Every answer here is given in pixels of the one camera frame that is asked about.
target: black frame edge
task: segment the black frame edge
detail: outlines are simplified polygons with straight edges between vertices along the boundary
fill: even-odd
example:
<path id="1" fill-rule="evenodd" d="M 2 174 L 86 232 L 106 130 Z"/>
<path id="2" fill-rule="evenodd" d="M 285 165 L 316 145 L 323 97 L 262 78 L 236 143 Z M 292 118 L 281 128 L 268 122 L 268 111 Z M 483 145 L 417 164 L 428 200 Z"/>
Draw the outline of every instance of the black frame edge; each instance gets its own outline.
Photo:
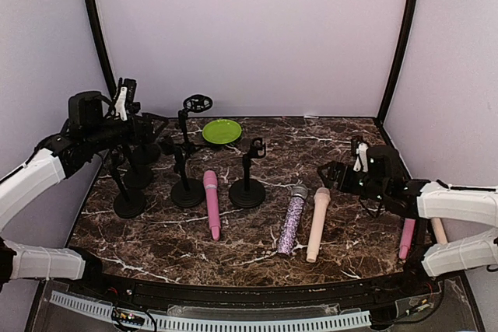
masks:
<path id="1" fill-rule="evenodd" d="M 393 58 L 391 71 L 389 72 L 388 83 L 382 97 L 381 107 L 377 114 L 377 120 L 383 124 L 388 115 L 389 106 L 395 94 L 396 83 L 398 83 L 399 73 L 402 70 L 403 59 L 405 58 L 406 46 L 412 28 L 413 15 L 417 0 L 406 0 L 405 12 L 403 13 L 402 27 L 399 30 L 398 44 L 396 45 L 395 57 Z"/>
<path id="2" fill-rule="evenodd" d="M 382 124 L 382 122 L 378 118 L 376 118 L 373 120 L 373 123 L 377 127 L 377 130 L 381 133 L 381 137 L 385 141 L 386 145 L 389 145 L 393 148 L 396 148 L 391 140 L 391 137 L 389 136 L 388 132 L 384 128 L 384 125 Z M 412 176 L 410 175 L 410 172 L 408 171 L 408 168 L 406 167 L 403 159 L 402 159 L 402 168 L 403 168 L 403 173 L 405 174 L 405 176 L 408 177 L 409 179 L 412 179 Z"/>
<path id="3" fill-rule="evenodd" d="M 477 306 L 477 302 L 475 301 L 474 292 L 472 291 L 472 287 L 470 286 L 470 283 L 467 279 L 467 274 L 464 271 L 460 271 L 459 275 L 461 283 L 464 286 L 465 294 L 467 295 L 467 300 L 472 311 L 472 316 L 474 317 L 477 331 L 486 332 L 486 329 L 484 328 L 484 322 L 482 322 L 481 312 Z"/>
<path id="4" fill-rule="evenodd" d="M 97 11 L 95 0 L 85 0 L 86 13 L 92 30 L 93 42 L 95 43 L 96 54 L 99 57 L 102 74 L 106 81 L 107 90 L 111 97 L 116 94 L 116 82 L 110 66 L 109 55 L 107 54 L 106 44 L 103 40 L 102 28 L 100 27 L 99 13 Z"/>
<path id="5" fill-rule="evenodd" d="M 117 305 L 126 306 L 131 303 L 137 307 L 162 311 L 168 310 L 172 305 L 222 309 L 264 309 L 268 307 L 279 309 L 282 307 L 312 306 L 324 302 L 338 303 L 343 309 L 357 307 L 377 309 L 393 304 L 402 295 L 398 292 L 388 292 L 385 297 L 379 298 L 374 294 L 373 288 L 378 286 L 378 282 L 384 284 L 386 281 L 393 281 L 395 283 L 402 276 L 403 274 L 400 272 L 357 281 L 340 281 L 318 285 L 232 288 L 209 285 L 175 285 L 104 274 L 103 283 L 107 286 L 113 286 L 119 291 L 117 299 L 113 295 L 105 296 L 102 292 L 91 289 L 81 282 L 65 279 L 61 279 L 60 282 L 68 284 L 68 291 L 75 294 L 98 296 L 107 301 L 113 299 Z M 127 295 L 126 290 L 131 290 L 132 294 Z M 416 294 L 420 295 L 423 292 L 419 290 Z M 224 297 L 222 302 L 218 301 L 221 295 Z"/>
<path id="6" fill-rule="evenodd" d="M 41 296 L 44 294 L 45 284 L 45 281 L 38 282 L 37 291 L 35 292 L 33 302 L 31 303 L 30 314 L 28 315 L 24 332 L 33 331 L 34 321 L 36 319 L 38 309 L 40 308 Z"/>

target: green plate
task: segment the green plate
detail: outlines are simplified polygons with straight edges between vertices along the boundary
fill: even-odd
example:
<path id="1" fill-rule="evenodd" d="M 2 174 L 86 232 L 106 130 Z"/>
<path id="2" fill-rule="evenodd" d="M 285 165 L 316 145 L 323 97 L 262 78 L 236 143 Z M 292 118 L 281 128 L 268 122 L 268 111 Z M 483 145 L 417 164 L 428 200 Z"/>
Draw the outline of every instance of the green plate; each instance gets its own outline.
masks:
<path id="1" fill-rule="evenodd" d="M 202 136 L 212 144 L 229 144 L 235 142 L 242 134 L 242 127 L 232 120 L 209 122 L 202 129 Z"/>

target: beige microphone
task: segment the beige microphone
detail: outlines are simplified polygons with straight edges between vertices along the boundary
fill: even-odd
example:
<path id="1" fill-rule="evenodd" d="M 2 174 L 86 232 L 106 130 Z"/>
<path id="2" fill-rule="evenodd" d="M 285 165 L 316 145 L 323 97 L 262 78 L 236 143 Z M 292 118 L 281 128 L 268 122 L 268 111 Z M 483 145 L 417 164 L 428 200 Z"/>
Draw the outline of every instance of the beige microphone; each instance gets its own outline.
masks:
<path id="1" fill-rule="evenodd" d="M 311 224 L 310 239 L 308 240 L 308 249 L 306 260 L 316 262 L 318 252 L 320 251 L 321 234 L 324 231 L 325 214 L 327 214 L 328 203 L 330 202 L 330 191 L 328 188 L 318 188 L 314 194 L 314 213 L 313 223 Z"/>
<path id="2" fill-rule="evenodd" d="M 448 244 L 448 239 L 444 231 L 443 223 L 440 218 L 431 218 L 430 222 L 433 225 L 434 235 L 438 244 Z"/>

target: purple glitter microphone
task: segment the purple glitter microphone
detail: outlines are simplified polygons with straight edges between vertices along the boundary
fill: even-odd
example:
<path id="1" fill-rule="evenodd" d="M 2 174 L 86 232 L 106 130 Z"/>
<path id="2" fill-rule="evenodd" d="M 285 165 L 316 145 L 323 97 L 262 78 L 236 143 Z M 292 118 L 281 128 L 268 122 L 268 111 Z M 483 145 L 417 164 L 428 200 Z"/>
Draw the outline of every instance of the purple glitter microphone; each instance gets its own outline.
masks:
<path id="1" fill-rule="evenodd" d="M 286 222 L 280 234 L 277 253 L 287 254 L 288 256 L 292 253 L 297 227 L 301 220 L 307 196 L 308 189 L 304 184 L 297 184 L 293 187 L 293 196 L 290 198 L 289 207 L 287 208 Z"/>

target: black cable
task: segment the black cable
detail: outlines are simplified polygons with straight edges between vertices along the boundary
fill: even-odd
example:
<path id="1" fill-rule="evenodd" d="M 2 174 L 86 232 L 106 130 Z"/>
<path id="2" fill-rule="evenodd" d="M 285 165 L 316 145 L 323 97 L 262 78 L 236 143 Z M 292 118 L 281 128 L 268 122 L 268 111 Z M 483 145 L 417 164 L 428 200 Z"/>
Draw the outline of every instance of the black cable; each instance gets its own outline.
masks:
<path id="1" fill-rule="evenodd" d="M 133 327 L 126 327 L 125 325 L 123 325 L 123 323 L 119 319 L 116 319 L 113 321 L 115 321 L 117 323 L 117 325 L 119 326 L 119 327 L 114 326 L 114 328 L 122 330 L 123 332 L 133 332 L 133 331 L 138 329 L 138 328 L 133 328 Z"/>
<path id="2" fill-rule="evenodd" d="M 10 172 L 9 174 L 7 174 L 6 176 L 4 176 L 1 180 L 0 180 L 0 184 L 2 184 L 3 182 L 5 182 L 6 180 L 12 178 L 14 175 L 16 175 L 19 171 L 21 171 L 22 169 L 24 169 L 24 166 L 28 163 L 31 162 L 31 160 L 34 158 L 34 156 L 43 148 L 43 145 L 45 144 L 45 142 L 51 138 L 53 135 L 49 135 L 47 136 L 46 138 L 44 138 L 41 142 L 39 142 L 37 144 L 37 146 L 34 148 L 34 151 L 33 153 L 31 153 L 31 156 L 24 162 L 24 164 L 18 166 L 15 170 L 13 170 L 12 172 Z"/>
<path id="3" fill-rule="evenodd" d="M 421 323 L 424 320 L 429 319 L 432 315 L 434 315 L 434 313 L 440 308 L 441 304 L 443 303 L 443 299 L 444 299 L 444 283 L 441 286 L 441 294 L 440 294 L 439 302 L 437 303 L 437 305 L 435 305 L 433 307 L 432 311 L 430 313 L 428 313 L 427 315 L 425 315 L 424 317 L 422 317 L 422 318 L 420 318 L 418 320 L 407 320 L 405 322 L 403 322 L 403 321 L 400 322 L 399 320 L 404 319 L 407 316 L 410 316 L 410 314 L 403 314 L 403 315 L 400 315 L 400 316 L 398 316 L 397 318 L 395 318 L 393 320 L 386 320 L 386 321 L 372 320 L 372 325 L 417 324 L 417 323 Z M 416 309 L 417 307 L 420 307 L 420 306 L 413 306 L 412 308 L 410 308 L 407 311 L 412 311 L 412 310 Z"/>
<path id="4" fill-rule="evenodd" d="M 377 210 L 375 211 L 375 214 L 374 214 L 374 213 L 372 213 L 370 211 L 370 209 L 367 206 L 365 206 L 365 204 L 363 203 L 363 200 L 361 199 L 361 197 L 358 198 L 358 202 L 361 205 L 361 207 L 363 209 L 365 209 L 365 211 L 368 213 L 368 215 L 370 217 L 377 219 L 377 218 L 379 218 L 381 216 L 381 209 L 382 209 L 382 206 L 383 206 L 381 203 L 377 206 Z"/>
<path id="5" fill-rule="evenodd" d="M 87 291 L 91 291 L 94 295 L 98 295 L 100 298 L 106 298 L 105 294 L 102 294 L 102 293 L 100 293 L 100 292 L 94 291 L 93 289 L 88 288 L 88 287 L 87 287 L 87 286 L 85 286 L 85 285 L 82 285 L 82 284 L 77 284 L 77 285 L 78 285 L 79 287 L 81 287 L 81 288 L 86 289 Z M 143 308 L 142 308 L 142 306 L 135 305 L 135 304 L 134 304 L 134 303 L 132 303 L 132 302 L 123 301 L 123 300 L 119 300 L 119 302 L 120 302 L 120 303 L 123 303 L 123 304 L 125 304 L 125 305 L 128 305 L 128 306 L 130 306 L 130 307 L 132 307 L 132 308 L 134 308 L 134 309 L 138 309 L 139 311 L 142 311 L 144 314 L 146 314 L 146 315 L 150 318 L 151 322 L 153 323 L 153 326 L 154 326 L 154 330 L 153 330 L 153 332 L 157 332 L 157 322 L 156 322 L 156 320 L 154 319 L 154 317 L 153 317 L 153 316 L 149 313 L 149 311 L 148 311 L 148 310 L 143 309 Z"/>

